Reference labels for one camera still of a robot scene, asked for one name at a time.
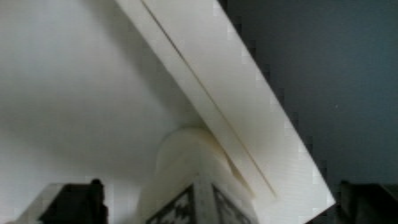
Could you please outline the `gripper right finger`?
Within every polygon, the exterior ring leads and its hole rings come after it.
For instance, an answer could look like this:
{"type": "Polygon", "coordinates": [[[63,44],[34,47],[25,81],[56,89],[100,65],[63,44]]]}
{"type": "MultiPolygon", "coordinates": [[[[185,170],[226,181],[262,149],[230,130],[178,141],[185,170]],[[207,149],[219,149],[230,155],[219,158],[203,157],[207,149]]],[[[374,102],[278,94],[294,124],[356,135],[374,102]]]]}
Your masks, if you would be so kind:
{"type": "Polygon", "coordinates": [[[398,183],[340,183],[335,213],[306,224],[398,224],[398,183]]]}

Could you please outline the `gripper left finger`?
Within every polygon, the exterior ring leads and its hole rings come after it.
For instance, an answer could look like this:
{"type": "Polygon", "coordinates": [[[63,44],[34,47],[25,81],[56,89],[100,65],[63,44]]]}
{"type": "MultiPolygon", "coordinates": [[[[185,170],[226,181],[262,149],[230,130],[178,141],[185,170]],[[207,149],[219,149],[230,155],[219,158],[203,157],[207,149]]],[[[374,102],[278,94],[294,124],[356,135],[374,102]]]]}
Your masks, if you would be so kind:
{"type": "Polygon", "coordinates": [[[100,179],[89,184],[66,184],[38,218],[41,224],[109,224],[105,186],[100,179]]]}

